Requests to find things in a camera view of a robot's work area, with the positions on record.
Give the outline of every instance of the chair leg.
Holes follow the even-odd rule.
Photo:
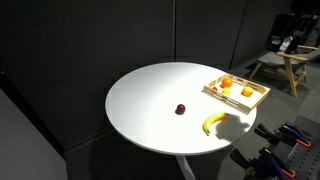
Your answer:
[[[303,78],[304,82],[308,82],[308,74],[307,74],[307,66],[306,65],[302,66],[302,73],[305,74],[304,78]]]
[[[292,66],[291,66],[290,58],[284,57],[284,63],[286,65],[288,79],[289,79],[289,83],[290,83],[290,86],[291,86],[291,94],[294,97],[298,97],[297,89],[296,89],[296,82],[294,80],[294,75],[293,75],[293,72],[292,72]]]
[[[258,72],[258,70],[260,69],[261,66],[262,66],[262,63],[258,63],[256,65],[256,67],[254,68],[253,72],[251,73],[249,79],[252,79],[252,77]]]

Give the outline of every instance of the red apple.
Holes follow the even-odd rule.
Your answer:
[[[186,111],[186,107],[183,104],[179,104],[176,109],[176,114],[183,114]]]

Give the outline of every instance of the orange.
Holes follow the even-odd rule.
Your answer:
[[[224,78],[221,82],[221,87],[225,88],[225,87],[231,87],[232,86],[232,79],[231,78]]]
[[[222,89],[222,92],[221,92],[221,93],[224,94],[224,95],[226,95],[226,96],[229,96],[230,93],[231,93],[231,90],[230,90],[229,87],[225,87],[225,88]]]
[[[249,86],[245,86],[241,92],[242,95],[247,96],[247,97],[250,97],[252,93],[253,93],[253,89]]]

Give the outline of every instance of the floor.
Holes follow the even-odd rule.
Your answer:
[[[249,62],[229,73],[247,78],[252,65]],[[298,117],[320,123],[320,63],[309,63],[308,73],[309,83],[298,86],[298,98],[288,94],[289,85],[286,81],[276,81],[268,72],[257,74],[252,81],[270,87],[271,92],[258,106],[253,127],[263,123],[268,129],[275,130],[284,122],[293,122]],[[230,159],[230,152],[238,148],[247,159],[253,159],[259,156],[258,151],[262,147],[269,145],[253,129],[224,150],[188,156],[196,178],[242,179],[245,172]],[[184,179],[175,157],[141,149],[115,131],[67,152],[66,161],[69,180]]]

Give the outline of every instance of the wooden chair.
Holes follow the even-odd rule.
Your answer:
[[[306,64],[320,57],[320,48],[301,46],[297,47],[298,54],[285,54],[269,52],[258,59],[258,64],[252,71],[249,79],[264,68],[271,69],[276,73],[279,73],[279,69],[286,71],[286,79],[289,80],[291,87],[291,94],[294,97],[298,97],[296,86],[300,81],[308,82]]]

